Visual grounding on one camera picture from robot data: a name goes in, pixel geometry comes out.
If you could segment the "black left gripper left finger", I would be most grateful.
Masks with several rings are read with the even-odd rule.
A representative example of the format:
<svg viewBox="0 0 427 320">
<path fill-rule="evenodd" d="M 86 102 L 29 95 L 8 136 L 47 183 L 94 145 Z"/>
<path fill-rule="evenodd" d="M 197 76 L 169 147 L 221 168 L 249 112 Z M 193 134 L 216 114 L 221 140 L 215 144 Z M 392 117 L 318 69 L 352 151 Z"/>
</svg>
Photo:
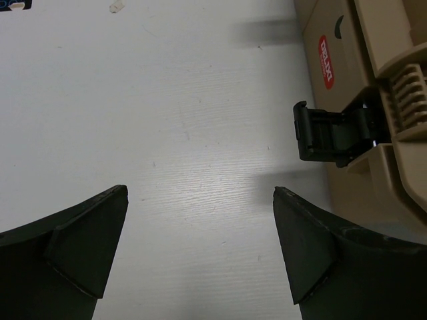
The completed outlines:
<svg viewBox="0 0 427 320">
<path fill-rule="evenodd" d="M 1 233 L 2 319 L 92 319 L 128 208 L 116 185 Z"/>
</svg>

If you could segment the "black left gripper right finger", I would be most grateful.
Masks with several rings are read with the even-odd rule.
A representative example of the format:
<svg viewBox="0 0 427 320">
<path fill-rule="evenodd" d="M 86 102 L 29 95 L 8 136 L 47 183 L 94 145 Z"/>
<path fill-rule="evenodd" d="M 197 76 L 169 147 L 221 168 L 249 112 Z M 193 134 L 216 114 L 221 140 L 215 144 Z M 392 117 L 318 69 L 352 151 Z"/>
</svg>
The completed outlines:
<svg viewBox="0 0 427 320">
<path fill-rule="evenodd" d="M 276 187 L 274 218 L 303 319 L 425 319 L 426 246 L 389 237 Z"/>
</svg>

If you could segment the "tan plastic toolbox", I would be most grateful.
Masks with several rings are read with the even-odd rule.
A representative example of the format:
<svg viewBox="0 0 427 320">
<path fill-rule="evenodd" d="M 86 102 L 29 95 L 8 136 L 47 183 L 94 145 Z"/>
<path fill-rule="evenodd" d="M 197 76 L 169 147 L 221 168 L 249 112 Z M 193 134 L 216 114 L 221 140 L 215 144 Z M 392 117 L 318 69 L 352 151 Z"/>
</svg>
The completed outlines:
<svg viewBox="0 0 427 320">
<path fill-rule="evenodd" d="M 294 106 L 333 212 L 426 242 L 426 2 L 296 1 L 315 106 Z"/>
</svg>

